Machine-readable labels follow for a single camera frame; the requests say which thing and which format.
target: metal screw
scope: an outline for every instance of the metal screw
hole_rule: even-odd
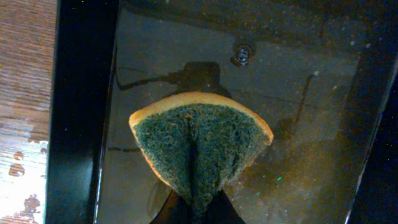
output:
[[[236,52],[236,59],[241,63],[246,63],[249,60],[250,52],[246,48],[241,48]]]

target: glass pane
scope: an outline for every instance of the glass pane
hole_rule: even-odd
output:
[[[150,169],[128,119],[187,91],[231,98],[275,135],[224,188],[246,223],[343,222],[377,125],[374,113],[352,116],[358,107],[348,103],[361,57],[383,41],[371,18],[389,7],[371,4],[122,2],[98,223],[149,223],[162,208],[171,189]],[[347,134],[352,123],[368,134]]]

